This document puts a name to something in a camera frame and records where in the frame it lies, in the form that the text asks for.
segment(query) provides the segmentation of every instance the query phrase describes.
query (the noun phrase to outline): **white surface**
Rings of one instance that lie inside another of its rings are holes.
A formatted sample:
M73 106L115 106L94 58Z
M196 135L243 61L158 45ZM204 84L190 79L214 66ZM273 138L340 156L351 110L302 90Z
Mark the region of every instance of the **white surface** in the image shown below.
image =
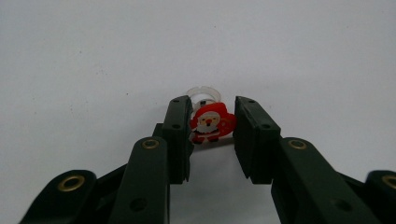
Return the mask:
M396 170L394 1L0 3L0 217L56 175L128 161L168 102L210 85L258 101L339 172ZM229 145L197 150L171 223L279 223Z

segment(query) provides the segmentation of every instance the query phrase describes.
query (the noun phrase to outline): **small toy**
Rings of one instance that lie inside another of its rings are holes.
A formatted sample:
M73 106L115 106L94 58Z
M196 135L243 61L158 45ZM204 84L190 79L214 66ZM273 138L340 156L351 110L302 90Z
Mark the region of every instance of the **small toy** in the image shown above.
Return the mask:
M209 142L217 142L219 137L231 133L235 126L235 115L227 112L224 103L204 105L195 112L190 121L191 141L194 144L202 144L206 139Z

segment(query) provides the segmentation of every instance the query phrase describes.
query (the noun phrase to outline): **clear plastic object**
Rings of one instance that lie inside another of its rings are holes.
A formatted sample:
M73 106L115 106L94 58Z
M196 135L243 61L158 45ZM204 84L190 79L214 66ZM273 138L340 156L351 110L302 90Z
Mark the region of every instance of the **clear plastic object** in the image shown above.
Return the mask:
M187 91L192 101L193 111L197 111L204 105L210 105L221 101L221 95L211 87L194 87Z

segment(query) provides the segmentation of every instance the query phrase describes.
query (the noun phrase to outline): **santa hat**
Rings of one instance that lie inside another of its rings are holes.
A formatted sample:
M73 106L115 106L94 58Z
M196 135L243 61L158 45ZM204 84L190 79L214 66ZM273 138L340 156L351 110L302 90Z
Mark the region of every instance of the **santa hat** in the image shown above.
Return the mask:
M190 126L192 129L195 129L198 126L198 119L203 115L224 117L227 114L228 114L227 108L225 107L224 103L214 103L210 105L204 105L203 107L197 110L194 118L190 121Z

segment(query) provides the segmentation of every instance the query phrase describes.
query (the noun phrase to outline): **white beard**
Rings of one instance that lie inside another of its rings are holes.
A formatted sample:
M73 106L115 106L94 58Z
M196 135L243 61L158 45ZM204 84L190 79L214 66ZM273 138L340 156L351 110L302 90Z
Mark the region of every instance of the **white beard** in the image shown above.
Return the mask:
M210 125L210 126L198 125L197 131L199 133L211 133L211 132L215 131L217 128L218 127L216 125Z

